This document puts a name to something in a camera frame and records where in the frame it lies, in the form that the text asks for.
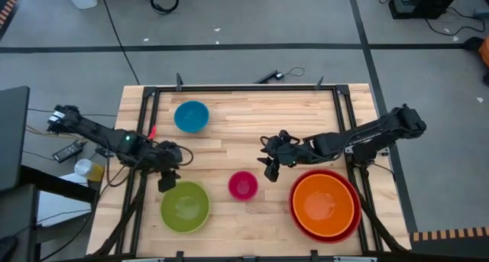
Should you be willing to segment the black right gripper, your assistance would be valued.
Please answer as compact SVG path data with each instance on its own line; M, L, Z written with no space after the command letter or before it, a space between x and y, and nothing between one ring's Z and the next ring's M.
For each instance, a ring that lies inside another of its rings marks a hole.
M304 163L304 157L300 152L300 139L291 136L286 130L281 130L278 135L261 136L262 153L267 157L259 157L257 160L266 164L264 175L275 183L279 176L281 165L294 167Z

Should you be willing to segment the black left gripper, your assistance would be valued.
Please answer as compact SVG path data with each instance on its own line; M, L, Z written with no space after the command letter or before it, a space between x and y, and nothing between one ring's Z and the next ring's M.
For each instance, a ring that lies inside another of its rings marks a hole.
M147 152L147 164L154 172L161 172L157 182L159 192L166 192L176 186L181 176L176 172L183 162L179 146L171 141L152 146Z

